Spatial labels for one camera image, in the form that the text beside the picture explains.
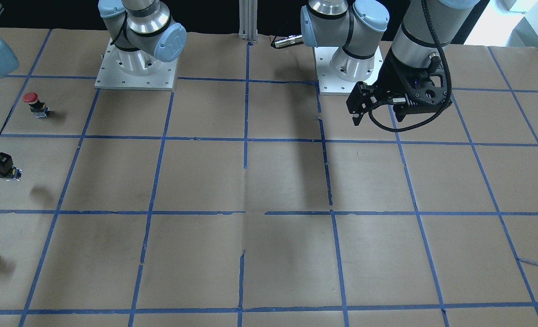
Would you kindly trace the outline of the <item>yellow push button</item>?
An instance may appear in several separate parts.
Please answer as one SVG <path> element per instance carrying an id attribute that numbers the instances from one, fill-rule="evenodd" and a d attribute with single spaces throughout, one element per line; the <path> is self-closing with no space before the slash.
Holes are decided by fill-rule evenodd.
<path id="1" fill-rule="evenodd" d="M 11 166 L 10 168 L 0 168 L 0 178 L 7 181 L 15 180 L 20 181 L 22 176 L 22 170 Z"/>

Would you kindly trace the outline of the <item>red push button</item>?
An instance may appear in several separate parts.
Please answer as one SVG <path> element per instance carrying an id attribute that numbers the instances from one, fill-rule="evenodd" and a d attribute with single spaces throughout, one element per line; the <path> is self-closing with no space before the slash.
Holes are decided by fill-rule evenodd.
<path id="1" fill-rule="evenodd" d="M 28 92 L 23 95 L 22 100 L 30 106 L 30 111 L 36 118 L 47 118 L 49 108 L 45 102 L 40 101 L 39 96 L 35 92 Z"/>

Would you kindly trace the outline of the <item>brown paper table cover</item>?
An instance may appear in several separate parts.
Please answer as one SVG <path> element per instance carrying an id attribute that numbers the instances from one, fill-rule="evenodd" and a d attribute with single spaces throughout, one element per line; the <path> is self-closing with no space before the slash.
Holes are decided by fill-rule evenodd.
<path id="1" fill-rule="evenodd" d="M 538 327 L 537 50 L 451 46 L 393 134 L 266 36 L 189 35 L 173 92 L 95 89 L 105 31 L 0 36 L 0 327 Z"/>

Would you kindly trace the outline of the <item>aluminium frame post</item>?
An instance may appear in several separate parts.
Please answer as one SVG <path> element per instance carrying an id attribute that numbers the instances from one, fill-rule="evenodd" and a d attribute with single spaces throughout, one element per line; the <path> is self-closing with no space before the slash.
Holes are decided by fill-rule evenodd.
<path id="1" fill-rule="evenodd" d="M 238 12 L 239 12 L 238 37 L 250 43 L 256 43 L 258 40 L 258 31 L 257 31 L 258 1 L 257 0 L 240 0 L 238 2 Z"/>

